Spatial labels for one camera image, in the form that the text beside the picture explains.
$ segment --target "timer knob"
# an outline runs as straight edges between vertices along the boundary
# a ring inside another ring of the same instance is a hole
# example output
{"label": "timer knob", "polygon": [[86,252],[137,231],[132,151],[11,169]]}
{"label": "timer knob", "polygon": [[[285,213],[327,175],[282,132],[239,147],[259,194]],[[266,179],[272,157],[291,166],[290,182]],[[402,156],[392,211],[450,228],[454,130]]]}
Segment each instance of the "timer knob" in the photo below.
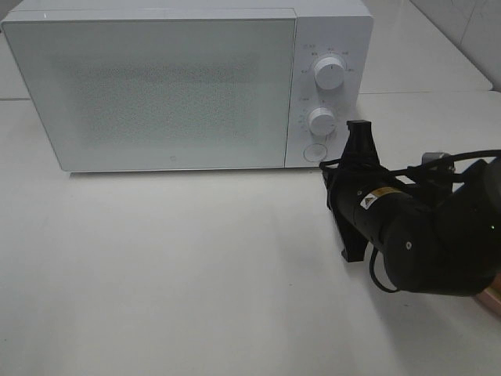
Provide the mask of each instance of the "timer knob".
{"label": "timer knob", "polygon": [[327,136],[336,128],[334,114],[325,107],[315,108],[308,115],[308,127],[317,136]]}
{"label": "timer knob", "polygon": [[335,89],[343,83],[345,69],[346,64],[340,56],[321,58],[313,67],[316,84],[324,90]]}

